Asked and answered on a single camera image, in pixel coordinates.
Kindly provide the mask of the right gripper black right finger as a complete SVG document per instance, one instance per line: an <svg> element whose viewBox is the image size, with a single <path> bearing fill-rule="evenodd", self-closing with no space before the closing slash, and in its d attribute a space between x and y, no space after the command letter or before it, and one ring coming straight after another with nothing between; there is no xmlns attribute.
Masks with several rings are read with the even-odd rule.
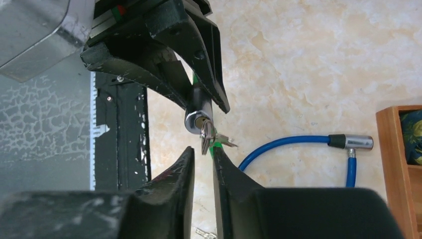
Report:
<svg viewBox="0 0 422 239"><path fill-rule="evenodd" d="M265 188L213 148L220 239L401 239L384 200L365 188Z"/></svg>

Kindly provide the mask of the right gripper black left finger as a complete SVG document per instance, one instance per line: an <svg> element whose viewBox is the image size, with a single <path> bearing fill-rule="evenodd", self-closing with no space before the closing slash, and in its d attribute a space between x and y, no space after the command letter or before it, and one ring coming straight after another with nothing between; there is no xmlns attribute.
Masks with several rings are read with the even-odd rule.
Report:
<svg viewBox="0 0 422 239"><path fill-rule="evenodd" d="M0 206L3 239L188 239L195 153L136 191L20 192Z"/></svg>

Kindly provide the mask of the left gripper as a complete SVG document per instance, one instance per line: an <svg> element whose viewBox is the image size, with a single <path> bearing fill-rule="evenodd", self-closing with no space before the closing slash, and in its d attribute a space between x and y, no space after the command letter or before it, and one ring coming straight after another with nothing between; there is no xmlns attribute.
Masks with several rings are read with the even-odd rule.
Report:
<svg viewBox="0 0 422 239"><path fill-rule="evenodd" d="M81 59L89 71L137 82L186 109L192 84L176 52L228 113L220 32L207 18L211 13L207 0L102 0L87 41L92 47ZM120 43L138 38L148 43Z"/></svg>

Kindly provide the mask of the green cable lock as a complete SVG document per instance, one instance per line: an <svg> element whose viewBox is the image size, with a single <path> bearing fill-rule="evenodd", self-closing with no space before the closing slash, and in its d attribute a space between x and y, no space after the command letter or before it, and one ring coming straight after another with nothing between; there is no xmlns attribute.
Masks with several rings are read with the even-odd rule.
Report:
<svg viewBox="0 0 422 239"><path fill-rule="evenodd" d="M198 135L200 138L204 120L213 122L212 100L199 83L196 74L193 75L192 90L188 95L188 105L185 110L185 128L188 132Z"/></svg>

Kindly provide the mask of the green lock key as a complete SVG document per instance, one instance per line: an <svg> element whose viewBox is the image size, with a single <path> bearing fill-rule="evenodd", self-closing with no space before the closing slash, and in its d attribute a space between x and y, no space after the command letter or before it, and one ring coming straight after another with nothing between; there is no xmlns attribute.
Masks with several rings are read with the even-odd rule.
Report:
<svg viewBox="0 0 422 239"><path fill-rule="evenodd" d="M218 133L210 119L204 120L200 133L201 138L201 152L206 155L208 150L214 147L217 143L226 145L228 147L238 147L234 143L234 139Z"/></svg>

